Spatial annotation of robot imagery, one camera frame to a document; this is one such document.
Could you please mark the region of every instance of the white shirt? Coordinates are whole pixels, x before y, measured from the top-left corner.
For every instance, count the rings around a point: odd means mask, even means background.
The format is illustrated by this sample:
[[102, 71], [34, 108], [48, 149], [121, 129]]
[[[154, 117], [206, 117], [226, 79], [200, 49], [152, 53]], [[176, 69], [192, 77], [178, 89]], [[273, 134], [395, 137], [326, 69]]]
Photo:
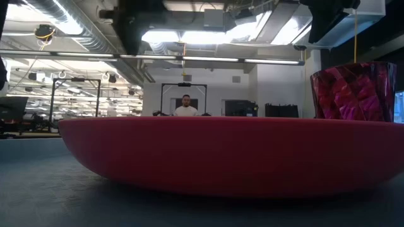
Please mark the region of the white shirt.
[[192, 116], [197, 116], [198, 115], [198, 110], [196, 110], [194, 107], [189, 106], [189, 107], [178, 107], [177, 110], [174, 112], [175, 116], [179, 117], [192, 117]]

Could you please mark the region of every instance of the large red bowl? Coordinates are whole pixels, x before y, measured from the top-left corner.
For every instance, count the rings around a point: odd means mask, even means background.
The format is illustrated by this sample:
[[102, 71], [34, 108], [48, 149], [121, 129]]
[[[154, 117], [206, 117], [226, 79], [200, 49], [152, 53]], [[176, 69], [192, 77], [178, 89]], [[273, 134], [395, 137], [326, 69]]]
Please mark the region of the large red bowl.
[[404, 168], [404, 125], [319, 119], [63, 120], [68, 149], [118, 182], [183, 194], [314, 197], [372, 187]]

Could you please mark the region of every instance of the computer monitor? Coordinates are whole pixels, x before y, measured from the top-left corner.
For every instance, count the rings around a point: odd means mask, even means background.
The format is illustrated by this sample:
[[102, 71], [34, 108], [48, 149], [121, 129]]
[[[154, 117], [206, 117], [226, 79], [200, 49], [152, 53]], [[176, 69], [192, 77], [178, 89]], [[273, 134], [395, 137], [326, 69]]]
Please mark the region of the computer monitor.
[[22, 120], [28, 97], [0, 97], [0, 120]]

